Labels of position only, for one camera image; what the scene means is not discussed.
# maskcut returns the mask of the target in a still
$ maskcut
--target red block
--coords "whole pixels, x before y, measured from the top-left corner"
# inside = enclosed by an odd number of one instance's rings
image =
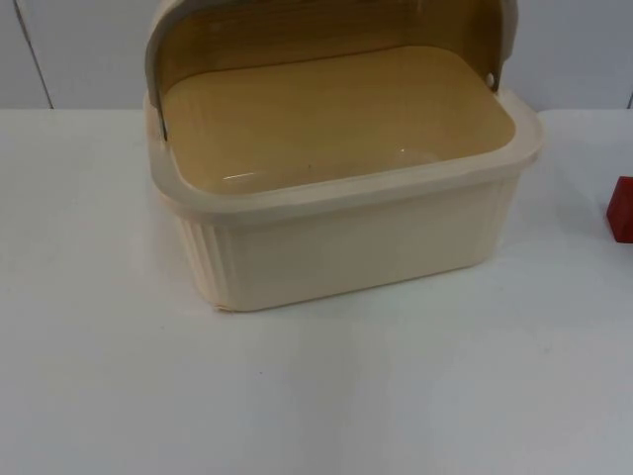
[[[606,217],[615,240],[633,244],[633,177],[618,180]]]

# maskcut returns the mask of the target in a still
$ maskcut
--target roll-top lid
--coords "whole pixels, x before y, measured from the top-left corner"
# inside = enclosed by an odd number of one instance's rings
[[[149,99],[190,76],[403,46],[449,49],[498,89],[516,0],[166,0],[149,39]]]

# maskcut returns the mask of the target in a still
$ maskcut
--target white tabletop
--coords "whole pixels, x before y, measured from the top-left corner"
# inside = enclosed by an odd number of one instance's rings
[[[0,473],[630,475],[633,113],[543,118],[493,260],[230,316],[140,112],[1,112]]]

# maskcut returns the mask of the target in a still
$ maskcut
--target bread box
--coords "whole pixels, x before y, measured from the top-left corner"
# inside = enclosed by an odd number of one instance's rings
[[[499,90],[515,0],[171,0],[153,181],[195,282],[253,311],[491,256],[536,114]]]

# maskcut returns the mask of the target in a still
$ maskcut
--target cream plastic bread box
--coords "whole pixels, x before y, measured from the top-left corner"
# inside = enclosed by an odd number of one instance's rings
[[[489,257],[535,113],[498,90],[515,0],[172,0],[151,173],[195,281],[252,311]]]

